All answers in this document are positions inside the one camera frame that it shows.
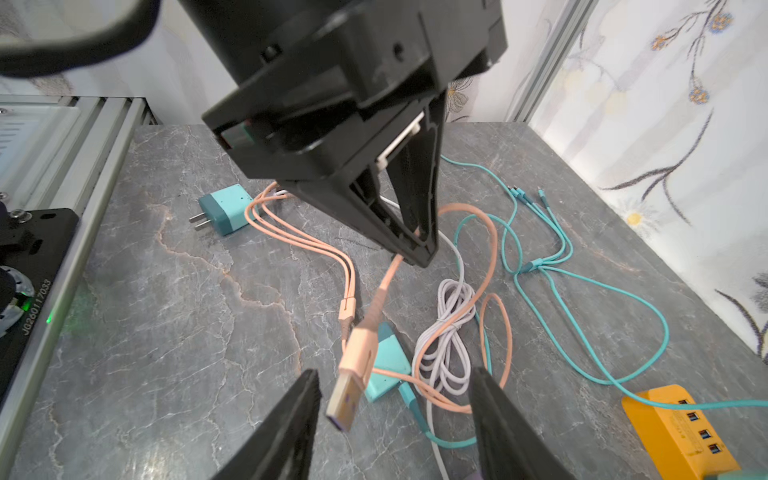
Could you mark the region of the orange power strip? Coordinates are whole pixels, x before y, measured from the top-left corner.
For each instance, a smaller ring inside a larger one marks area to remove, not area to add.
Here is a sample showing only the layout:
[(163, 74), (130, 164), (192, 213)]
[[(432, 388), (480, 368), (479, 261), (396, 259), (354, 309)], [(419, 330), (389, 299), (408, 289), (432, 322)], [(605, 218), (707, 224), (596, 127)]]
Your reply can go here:
[(693, 397), (680, 385), (640, 392), (639, 397), (673, 404), (677, 410), (656, 408), (629, 397), (622, 407), (663, 479), (715, 479), (739, 472), (740, 465)]

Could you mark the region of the teal charger near rail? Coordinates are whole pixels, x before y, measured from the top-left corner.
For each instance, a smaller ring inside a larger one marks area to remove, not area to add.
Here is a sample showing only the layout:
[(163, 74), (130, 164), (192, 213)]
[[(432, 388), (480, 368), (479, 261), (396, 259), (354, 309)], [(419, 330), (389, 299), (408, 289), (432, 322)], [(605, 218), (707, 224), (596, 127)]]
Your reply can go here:
[(252, 200), (242, 185), (231, 185), (200, 197), (201, 212), (189, 222), (197, 231), (210, 226), (218, 235), (228, 236), (247, 224), (245, 210)]

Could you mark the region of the teal charger beside pink plug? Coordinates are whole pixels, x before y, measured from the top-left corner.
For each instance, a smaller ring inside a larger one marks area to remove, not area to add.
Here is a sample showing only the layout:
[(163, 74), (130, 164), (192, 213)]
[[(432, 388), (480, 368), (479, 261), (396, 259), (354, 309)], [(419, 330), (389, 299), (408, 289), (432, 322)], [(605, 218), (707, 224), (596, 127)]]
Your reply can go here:
[[(374, 367), (401, 375), (411, 374), (411, 361), (388, 323), (382, 323), (378, 327), (378, 350)], [(400, 383), (398, 378), (373, 373), (365, 389), (365, 397), (373, 403)]]

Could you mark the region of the aluminium mounting rail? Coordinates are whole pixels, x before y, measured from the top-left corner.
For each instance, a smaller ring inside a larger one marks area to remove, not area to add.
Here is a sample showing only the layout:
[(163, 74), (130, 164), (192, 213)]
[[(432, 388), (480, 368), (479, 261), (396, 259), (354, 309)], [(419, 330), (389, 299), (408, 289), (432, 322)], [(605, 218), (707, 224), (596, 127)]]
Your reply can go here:
[(11, 470), (135, 131), (140, 97), (1, 98), (1, 476)]

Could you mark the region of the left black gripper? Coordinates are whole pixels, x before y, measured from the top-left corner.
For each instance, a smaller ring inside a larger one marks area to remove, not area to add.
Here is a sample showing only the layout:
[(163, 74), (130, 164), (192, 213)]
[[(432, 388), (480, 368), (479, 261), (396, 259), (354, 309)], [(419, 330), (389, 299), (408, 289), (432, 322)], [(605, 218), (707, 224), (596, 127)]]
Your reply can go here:
[(344, 121), (431, 100), (387, 169), (400, 215), (374, 173), (279, 184), (408, 263), (437, 248), (436, 182), (446, 91), (507, 47), (498, 1), (186, 1), (235, 81), (204, 123), (246, 175), (267, 151), (320, 142)]

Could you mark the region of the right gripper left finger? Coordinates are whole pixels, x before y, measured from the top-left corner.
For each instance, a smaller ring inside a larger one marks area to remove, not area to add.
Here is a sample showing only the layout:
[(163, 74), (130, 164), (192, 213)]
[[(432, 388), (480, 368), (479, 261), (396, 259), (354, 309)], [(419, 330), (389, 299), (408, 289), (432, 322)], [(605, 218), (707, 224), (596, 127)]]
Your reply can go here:
[(306, 479), (312, 462), (321, 390), (307, 369), (246, 441), (216, 473), (216, 479)]

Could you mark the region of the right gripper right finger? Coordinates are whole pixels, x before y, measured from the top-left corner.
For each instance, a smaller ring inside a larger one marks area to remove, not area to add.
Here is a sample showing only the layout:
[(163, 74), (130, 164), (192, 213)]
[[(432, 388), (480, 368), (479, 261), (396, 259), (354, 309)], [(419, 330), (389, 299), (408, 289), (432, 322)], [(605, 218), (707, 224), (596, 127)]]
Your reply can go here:
[(490, 373), (471, 371), (468, 396), (484, 479), (572, 479)]

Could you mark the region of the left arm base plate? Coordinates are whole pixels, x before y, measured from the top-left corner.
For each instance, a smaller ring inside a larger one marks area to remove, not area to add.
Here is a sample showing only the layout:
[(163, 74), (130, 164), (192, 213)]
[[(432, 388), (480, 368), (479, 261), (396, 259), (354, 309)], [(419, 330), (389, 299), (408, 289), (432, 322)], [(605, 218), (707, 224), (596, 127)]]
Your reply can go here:
[(1, 211), (1, 396), (5, 397), (74, 239), (73, 210)]

